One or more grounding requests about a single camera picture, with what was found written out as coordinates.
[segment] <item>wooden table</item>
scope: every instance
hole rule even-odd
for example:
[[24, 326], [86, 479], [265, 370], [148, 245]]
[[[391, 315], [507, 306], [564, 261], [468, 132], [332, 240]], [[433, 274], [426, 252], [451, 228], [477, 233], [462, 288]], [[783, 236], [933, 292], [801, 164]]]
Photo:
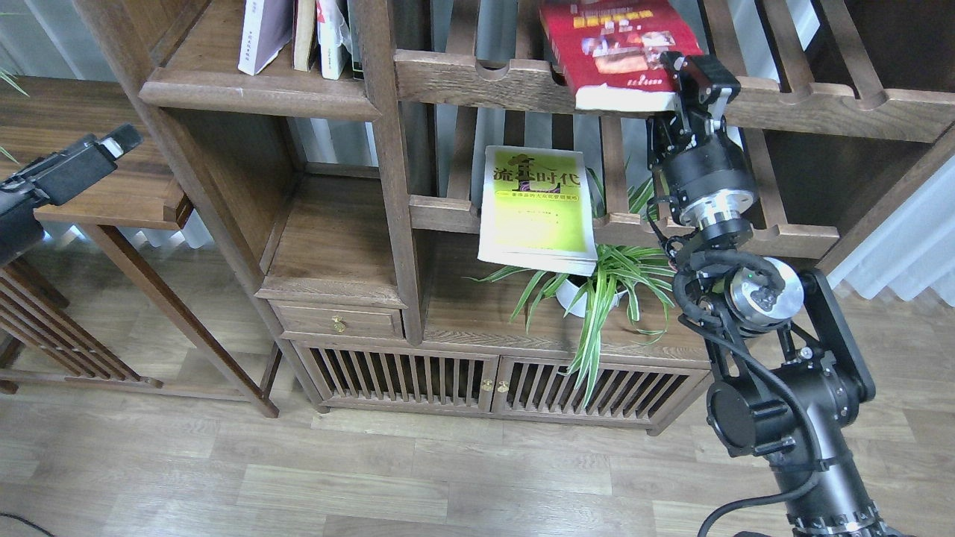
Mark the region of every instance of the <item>wooden table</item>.
[[94, 375], [92, 378], [74, 372], [69, 376], [43, 376], [0, 369], [0, 381], [6, 382], [6, 390], [9, 391], [11, 383], [17, 381], [70, 380], [76, 385], [75, 381], [82, 378], [83, 385], [112, 389], [248, 400], [265, 416], [278, 416], [278, 409], [269, 399], [268, 392], [279, 354], [273, 352], [262, 382], [256, 384], [117, 229], [117, 226], [129, 226], [178, 230], [192, 211], [192, 205], [182, 193], [165, 158], [148, 136], [119, 85], [34, 77], [20, 77], [17, 82], [30, 94], [29, 97], [6, 85], [0, 87], [0, 145], [20, 160], [17, 164], [0, 159], [2, 177], [38, 156], [65, 148], [88, 133], [102, 137], [123, 122], [132, 123], [143, 135], [143, 144], [117, 162], [119, 169], [116, 172], [67, 204], [46, 205], [36, 209], [34, 215], [40, 221], [78, 224], [83, 233], [173, 324], [198, 349], [205, 351], [235, 389], [177, 388], [153, 379], [144, 382], [131, 368], [131, 376]]

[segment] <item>robotic arm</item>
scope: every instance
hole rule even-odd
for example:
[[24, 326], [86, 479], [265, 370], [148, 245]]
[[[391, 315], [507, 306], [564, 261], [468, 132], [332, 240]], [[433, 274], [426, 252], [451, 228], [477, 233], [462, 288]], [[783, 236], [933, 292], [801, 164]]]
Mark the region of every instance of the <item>robotic arm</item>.
[[0, 267], [43, 238], [33, 210], [63, 205], [117, 169], [116, 160], [142, 143], [129, 123], [97, 140], [92, 134], [36, 159], [0, 183]]
[[[706, 341], [714, 378], [707, 423], [731, 457], [766, 458], [781, 490], [720, 507], [698, 536], [728, 512], [777, 502], [786, 503], [795, 536], [900, 535], [882, 521], [841, 433], [876, 388], [825, 277], [738, 250], [753, 235], [743, 213], [757, 199], [723, 119], [738, 81], [711, 55], [661, 60], [680, 98], [674, 113], [647, 122], [650, 166], [668, 188], [651, 202], [668, 202], [672, 218], [694, 230], [665, 237], [653, 228], [676, 269], [680, 322]], [[815, 335], [793, 321], [803, 307]], [[746, 346], [770, 332], [784, 360], [774, 370]]]

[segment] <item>yellow-green book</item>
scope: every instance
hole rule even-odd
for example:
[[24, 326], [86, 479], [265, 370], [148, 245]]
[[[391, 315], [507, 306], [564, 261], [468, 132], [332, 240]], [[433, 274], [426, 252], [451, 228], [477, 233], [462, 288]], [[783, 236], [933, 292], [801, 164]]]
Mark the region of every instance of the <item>yellow-green book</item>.
[[584, 155], [489, 145], [481, 261], [589, 276], [597, 263]]

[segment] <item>white flower pot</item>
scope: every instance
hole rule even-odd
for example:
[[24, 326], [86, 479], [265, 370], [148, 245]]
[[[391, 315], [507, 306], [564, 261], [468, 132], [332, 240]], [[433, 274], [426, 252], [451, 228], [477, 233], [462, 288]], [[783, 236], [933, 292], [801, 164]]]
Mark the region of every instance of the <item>white flower pot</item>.
[[[571, 283], [569, 279], [563, 280], [563, 283], [557, 288], [557, 301], [561, 303], [561, 306], [571, 315], [577, 315], [578, 317], [584, 317], [587, 312], [587, 294], [584, 293], [584, 296], [577, 301], [577, 304], [574, 304], [573, 308], [570, 308], [570, 303], [573, 302], [574, 297], [577, 296], [577, 291], [580, 289], [579, 286]], [[618, 292], [613, 296], [612, 306], [616, 308], [620, 305], [620, 299], [626, 295], [626, 289]]]

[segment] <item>wooden bookshelf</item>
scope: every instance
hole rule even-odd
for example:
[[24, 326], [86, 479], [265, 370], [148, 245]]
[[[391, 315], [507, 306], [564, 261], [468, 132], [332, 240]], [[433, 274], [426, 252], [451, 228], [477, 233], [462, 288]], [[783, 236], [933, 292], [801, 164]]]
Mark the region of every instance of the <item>wooden bookshelf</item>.
[[350, 72], [326, 80], [313, 67], [291, 67], [291, 45], [261, 73], [240, 73], [244, 2], [214, 0], [168, 61], [160, 62], [139, 92], [149, 104], [299, 118], [370, 121], [377, 110], [365, 85]]
[[[296, 374], [319, 411], [467, 412], [659, 432], [705, 389], [702, 341], [672, 323], [660, 343], [641, 346], [614, 316], [605, 333], [605, 378], [619, 380], [624, 399], [633, 398], [606, 412], [576, 407], [578, 394], [558, 389], [554, 368], [569, 358], [579, 322], [546, 304], [524, 333], [520, 322], [506, 322], [520, 279], [488, 285], [463, 278], [491, 270], [474, 260], [480, 215], [467, 184], [477, 107], [504, 109], [504, 141], [516, 145], [524, 142], [517, 127], [524, 112], [553, 113], [555, 147], [573, 147], [570, 115], [580, 111], [543, 59], [536, 1], [518, 2], [514, 58], [492, 64], [475, 54], [476, 2], [455, 1], [447, 52], [436, 53], [424, 23], [430, 2], [355, 0], [364, 82], [293, 72], [289, 51], [260, 75], [239, 73], [239, 0], [76, 3], [277, 344], [298, 358]], [[824, 31], [805, 53], [784, 6], [761, 2], [781, 73], [777, 83], [746, 73], [727, 0], [700, 4], [710, 49], [742, 84], [727, 119], [743, 127], [759, 188], [760, 203], [747, 214], [755, 227], [748, 247], [831, 269], [952, 154], [955, 88], [933, 81], [950, 71], [950, 58], [937, 58], [911, 32], [906, 43], [918, 44], [917, 51], [892, 43], [891, 32], [874, 39], [885, 21], [873, 13], [891, 11], [887, 3], [847, 8], [840, 0], [814, 2]], [[934, 10], [910, 10], [905, 24], [929, 24], [940, 18]], [[819, 68], [827, 54], [842, 65], [838, 75]], [[924, 62], [933, 73], [921, 76], [926, 83], [910, 87], [886, 75], [906, 58], [911, 63], [912, 54], [935, 59]], [[433, 127], [409, 120], [413, 108], [431, 111], [435, 104], [458, 106], [446, 197], [434, 195], [434, 164], [426, 161], [434, 156]], [[609, 193], [608, 214], [594, 223], [597, 240], [654, 244], [647, 223], [622, 202], [626, 115], [587, 113], [601, 116]], [[299, 174], [314, 166], [288, 151], [284, 116], [371, 121], [380, 168], [326, 168], [296, 189]], [[874, 164], [858, 140], [877, 140], [901, 158], [889, 159], [892, 165], [870, 181]], [[830, 161], [838, 165], [821, 157], [820, 146], [831, 148]], [[840, 152], [853, 158], [841, 159]], [[424, 155], [424, 166], [414, 165], [415, 154]], [[800, 159], [805, 166], [797, 165]], [[815, 175], [800, 178], [797, 169]], [[326, 177], [336, 173], [363, 179]], [[815, 185], [812, 195], [800, 194], [803, 182]], [[841, 198], [830, 203], [826, 196]], [[847, 217], [836, 214], [850, 205]], [[672, 222], [662, 226], [667, 234], [687, 231]], [[337, 331], [338, 321], [327, 318], [341, 316], [337, 311], [359, 315], [358, 333]], [[647, 309], [646, 322], [657, 324], [651, 321], [658, 314]], [[449, 367], [463, 368], [466, 380], [448, 375]], [[647, 379], [646, 389], [634, 387], [634, 378]], [[501, 382], [513, 385], [499, 391]], [[528, 393], [521, 391], [525, 384]], [[547, 412], [533, 411], [544, 404], [534, 391], [544, 385], [555, 390], [544, 398]], [[616, 388], [602, 390], [610, 397]], [[475, 404], [464, 410], [457, 400]], [[628, 414], [637, 407], [646, 408]]]

